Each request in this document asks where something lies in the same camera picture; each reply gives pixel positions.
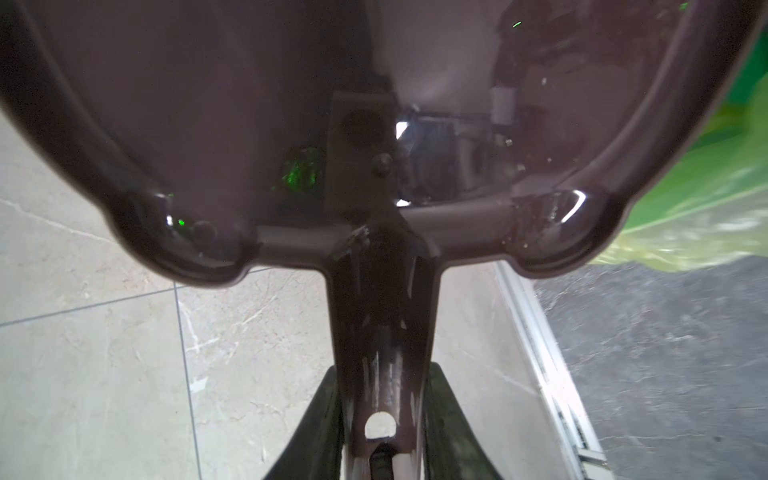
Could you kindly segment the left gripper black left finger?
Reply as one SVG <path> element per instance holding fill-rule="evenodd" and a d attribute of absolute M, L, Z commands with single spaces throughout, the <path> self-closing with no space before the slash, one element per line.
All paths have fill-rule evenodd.
<path fill-rule="evenodd" d="M 344 446 L 337 374 L 330 367 L 266 480 L 338 480 Z"/>

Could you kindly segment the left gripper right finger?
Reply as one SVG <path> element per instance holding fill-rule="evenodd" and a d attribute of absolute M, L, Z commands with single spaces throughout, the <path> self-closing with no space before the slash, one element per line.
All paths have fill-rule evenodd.
<path fill-rule="evenodd" d="M 430 364 L 425 387 L 423 430 L 427 479 L 502 478 L 479 444 L 436 362 Z"/>

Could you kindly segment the dark brown dustpan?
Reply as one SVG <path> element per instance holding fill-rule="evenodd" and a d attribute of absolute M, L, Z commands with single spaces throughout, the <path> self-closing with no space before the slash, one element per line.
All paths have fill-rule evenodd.
<path fill-rule="evenodd" d="M 327 281 L 350 479 L 426 478 L 449 267 L 595 258 L 763 1 L 5 1 L 1 103 L 156 272 Z"/>

